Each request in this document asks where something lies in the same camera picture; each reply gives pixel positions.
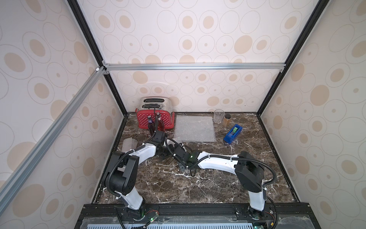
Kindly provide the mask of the single bubble wrap sheet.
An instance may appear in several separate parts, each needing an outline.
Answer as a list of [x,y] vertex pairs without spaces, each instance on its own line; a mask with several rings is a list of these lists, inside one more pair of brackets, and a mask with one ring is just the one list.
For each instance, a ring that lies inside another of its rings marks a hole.
[[132,149],[137,148],[137,145],[138,145],[138,141],[136,139],[126,138],[123,140],[121,151],[128,152]]

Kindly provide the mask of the blue tape dispenser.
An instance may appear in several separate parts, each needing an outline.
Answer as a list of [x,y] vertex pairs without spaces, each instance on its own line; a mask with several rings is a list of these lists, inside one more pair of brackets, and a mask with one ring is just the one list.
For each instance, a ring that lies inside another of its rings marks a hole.
[[224,142],[231,144],[241,133],[242,129],[243,128],[240,125],[235,124],[229,133],[224,137]]

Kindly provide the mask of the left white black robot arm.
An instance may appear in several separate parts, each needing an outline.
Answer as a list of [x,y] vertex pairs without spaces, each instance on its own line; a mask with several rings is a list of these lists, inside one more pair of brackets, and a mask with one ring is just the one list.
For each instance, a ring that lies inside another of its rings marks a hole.
[[135,188],[139,165],[156,155],[167,157],[169,147],[165,143],[164,122],[160,113],[155,114],[155,125],[151,126],[153,135],[141,146],[125,153],[116,151],[112,158],[113,166],[108,166],[104,185],[116,199],[123,201],[125,207],[134,210],[134,216],[143,218],[146,215],[145,200]]

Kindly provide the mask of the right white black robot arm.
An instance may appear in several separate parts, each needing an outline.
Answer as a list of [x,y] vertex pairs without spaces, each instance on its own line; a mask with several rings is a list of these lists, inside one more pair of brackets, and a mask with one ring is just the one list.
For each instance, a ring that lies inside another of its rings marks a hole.
[[264,216],[266,187],[277,180],[276,172],[269,165],[245,151],[231,156],[212,154],[192,150],[171,138],[166,138],[165,146],[172,157],[187,170],[215,169],[236,175],[249,195],[249,217],[259,220]]

